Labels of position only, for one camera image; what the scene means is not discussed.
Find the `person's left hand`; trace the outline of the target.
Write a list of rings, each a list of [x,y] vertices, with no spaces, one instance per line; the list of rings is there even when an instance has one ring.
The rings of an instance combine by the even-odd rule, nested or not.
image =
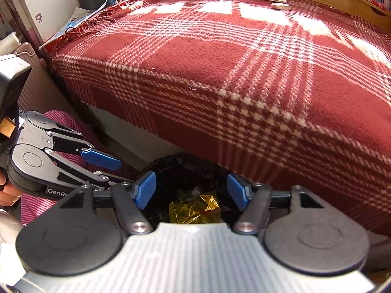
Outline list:
[[[0,205],[10,207],[14,205],[22,196],[22,191],[7,180],[5,174],[0,172]]]

